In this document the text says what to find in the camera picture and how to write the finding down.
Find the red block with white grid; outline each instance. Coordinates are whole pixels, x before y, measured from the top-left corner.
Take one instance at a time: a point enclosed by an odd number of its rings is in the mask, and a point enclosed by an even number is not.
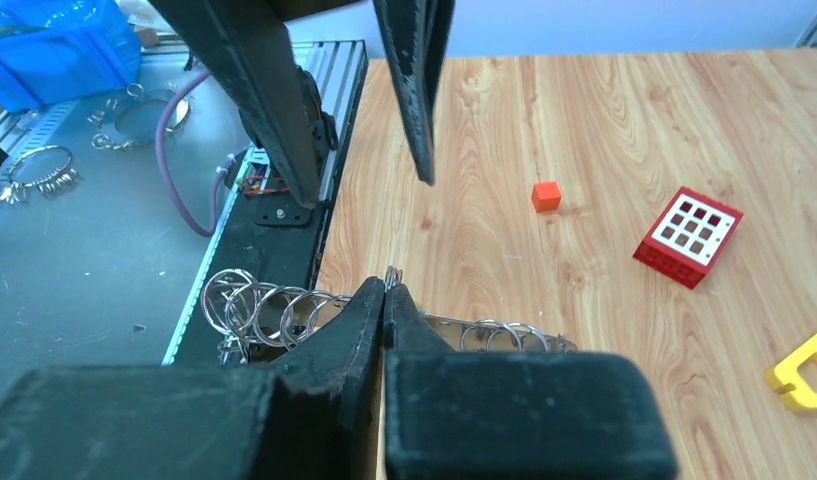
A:
[[[708,275],[744,214],[682,187],[634,258],[688,288]]]

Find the yellow object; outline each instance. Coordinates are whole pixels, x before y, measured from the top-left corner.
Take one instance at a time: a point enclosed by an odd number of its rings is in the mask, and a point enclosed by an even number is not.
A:
[[[797,371],[808,360],[817,363],[817,334],[764,374],[767,385],[780,393],[785,407],[795,412],[817,410],[817,392]]]

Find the orange cube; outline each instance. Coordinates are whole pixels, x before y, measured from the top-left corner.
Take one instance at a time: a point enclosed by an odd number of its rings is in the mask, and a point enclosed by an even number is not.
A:
[[[561,189],[555,182],[536,183],[532,189],[532,204],[538,213],[558,210],[561,205]]]

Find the blue plastic bin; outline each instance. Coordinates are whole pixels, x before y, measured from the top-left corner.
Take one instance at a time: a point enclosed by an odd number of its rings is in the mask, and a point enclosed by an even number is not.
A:
[[[140,41],[114,0],[1,0],[0,105],[9,112],[137,80]]]

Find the wood grain surface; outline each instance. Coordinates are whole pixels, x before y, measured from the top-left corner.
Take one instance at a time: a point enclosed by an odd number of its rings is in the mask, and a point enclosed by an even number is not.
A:
[[[399,266],[431,313],[632,359],[683,478],[817,479],[817,415],[762,379],[817,332],[817,49],[448,59],[435,135],[428,187],[371,62],[320,288]],[[632,259],[682,185],[745,213],[694,291]]]

